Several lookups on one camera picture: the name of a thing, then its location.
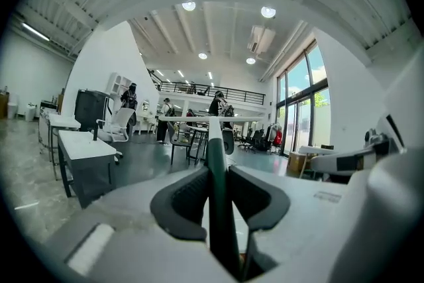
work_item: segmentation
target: floor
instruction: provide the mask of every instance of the floor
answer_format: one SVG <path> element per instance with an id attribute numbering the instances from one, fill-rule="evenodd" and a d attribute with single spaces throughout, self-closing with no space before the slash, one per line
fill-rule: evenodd
<path id="1" fill-rule="evenodd" d="M 0 146 L 1 191 L 15 212 L 21 230 L 34 240 L 44 242 L 81 210 L 80 205 L 75 197 L 66 197 L 61 181 L 54 180 L 47 153 L 40 153 L 36 121 L 0 120 Z M 153 134 L 134 135 L 130 142 L 117 143 L 114 147 L 124 154 L 117 167 L 118 187 L 203 166 L 202 162 L 195 165 L 194 161 L 188 166 L 185 148 L 178 147 L 171 165 L 171 145 L 156 143 Z M 227 157 L 227 164 L 285 176 L 287 159 L 275 154 L 245 152 L 236 147 Z"/>

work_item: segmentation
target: air conditioner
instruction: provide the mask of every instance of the air conditioner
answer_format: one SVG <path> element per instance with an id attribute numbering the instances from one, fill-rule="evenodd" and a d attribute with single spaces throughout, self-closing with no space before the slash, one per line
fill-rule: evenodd
<path id="1" fill-rule="evenodd" d="M 270 30 L 263 26 L 252 27 L 252 32 L 250 34 L 249 43 L 247 48 L 256 55 L 259 55 L 263 52 L 268 51 L 274 37 L 276 36 L 276 31 Z"/>

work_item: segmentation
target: red item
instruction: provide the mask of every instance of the red item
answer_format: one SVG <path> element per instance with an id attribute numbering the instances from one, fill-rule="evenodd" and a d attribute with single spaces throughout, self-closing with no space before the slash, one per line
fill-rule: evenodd
<path id="1" fill-rule="evenodd" d="M 280 145 L 283 139 L 283 134 L 281 131 L 277 131 L 276 138 L 274 139 L 274 145 Z"/>

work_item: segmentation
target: balcony railing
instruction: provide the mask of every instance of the balcony railing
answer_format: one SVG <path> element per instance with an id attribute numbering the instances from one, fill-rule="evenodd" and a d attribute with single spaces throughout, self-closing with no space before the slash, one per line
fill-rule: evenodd
<path id="1" fill-rule="evenodd" d="M 186 83 L 168 83 L 162 82 L 160 91 L 187 93 L 192 95 L 202 95 L 206 97 L 214 97 L 215 92 L 221 90 L 225 99 L 243 101 L 251 104 L 264 104 L 265 95 L 262 93 L 243 91 L 240 89 L 229 89 L 227 87 L 211 87 L 202 84 L 186 84 Z"/>

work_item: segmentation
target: concrete floor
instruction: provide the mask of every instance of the concrete floor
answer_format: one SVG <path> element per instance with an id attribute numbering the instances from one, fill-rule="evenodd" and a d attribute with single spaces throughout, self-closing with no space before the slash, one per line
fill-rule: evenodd
<path id="1" fill-rule="evenodd" d="M 124 154 L 117 166 L 118 187 L 203 166 L 202 162 L 195 166 L 194 161 L 188 166 L 185 148 L 178 147 L 171 165 L 172 146 L 157 144 L 153 134 L 134 135 L 131 142 L 117 143 L 114 147 Z M 227 164 L 285 176 L 287 159 L 275 154 L 245 152 L 236 147 L 227 157 Z M 44 242 L 73 214 L 81 211 L 77 198 L 67 198 L 62 181 L 54 180 L 47 153 L 40 153 L 38 122 L 0 121 L 0 181 L 2 194 L 22 232 L 36 241 Z"/>

